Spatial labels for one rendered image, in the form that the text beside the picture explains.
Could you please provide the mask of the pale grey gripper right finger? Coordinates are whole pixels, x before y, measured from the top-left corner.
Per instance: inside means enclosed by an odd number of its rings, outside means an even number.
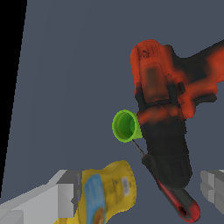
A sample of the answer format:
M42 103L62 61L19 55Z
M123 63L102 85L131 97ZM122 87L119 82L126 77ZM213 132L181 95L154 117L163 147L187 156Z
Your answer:
M200 172L200 190L218 211L224 211L224 170Z

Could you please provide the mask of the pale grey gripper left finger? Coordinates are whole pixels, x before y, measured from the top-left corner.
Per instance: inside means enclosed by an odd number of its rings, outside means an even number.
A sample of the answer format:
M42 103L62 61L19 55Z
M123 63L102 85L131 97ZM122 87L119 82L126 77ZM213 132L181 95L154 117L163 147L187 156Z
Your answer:
M0 224L53 224L73 218L81 199L82 171L59 170L38 186L0 205Z

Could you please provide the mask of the red and black screwdriver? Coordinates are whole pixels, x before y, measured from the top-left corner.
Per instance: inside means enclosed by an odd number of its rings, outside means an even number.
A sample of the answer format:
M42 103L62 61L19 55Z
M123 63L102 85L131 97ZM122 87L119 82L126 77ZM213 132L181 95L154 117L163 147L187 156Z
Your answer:
M134 140L131 141L142 154L142 164L149 170L155 179L159 190L168 199L178 216L188 223L194 223L200 219L200 207L185 189L168 189L156 177L151 168L149 155L144 154Z

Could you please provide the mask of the yellow mustard bottle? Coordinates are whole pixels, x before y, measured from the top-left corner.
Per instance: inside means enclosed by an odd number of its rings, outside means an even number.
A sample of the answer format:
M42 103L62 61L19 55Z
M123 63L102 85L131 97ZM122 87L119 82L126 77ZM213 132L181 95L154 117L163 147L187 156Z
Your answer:
M106 224L133 207L137 184L130 164L115 161L102 170L82 172L82 194L73 218L58 218L53 224Z

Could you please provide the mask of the orange and black power drill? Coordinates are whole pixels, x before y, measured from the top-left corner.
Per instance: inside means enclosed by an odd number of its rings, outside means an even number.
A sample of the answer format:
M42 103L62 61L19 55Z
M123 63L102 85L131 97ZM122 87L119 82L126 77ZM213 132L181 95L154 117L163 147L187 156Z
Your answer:
M185 134L196 107L217 100L224 81L224 40L188 58L156 40L137 44L130 54L139 111L137 118L148 154L143 163L169 189L184 188L192 176Z

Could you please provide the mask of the green plastic cup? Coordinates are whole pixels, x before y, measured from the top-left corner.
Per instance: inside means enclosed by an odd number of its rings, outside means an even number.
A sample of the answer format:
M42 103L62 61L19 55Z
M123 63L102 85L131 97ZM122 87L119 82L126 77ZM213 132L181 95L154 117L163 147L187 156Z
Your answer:
M142 138L142 131L136 113L127 109L118 111L112 122L114 136L122 143Z

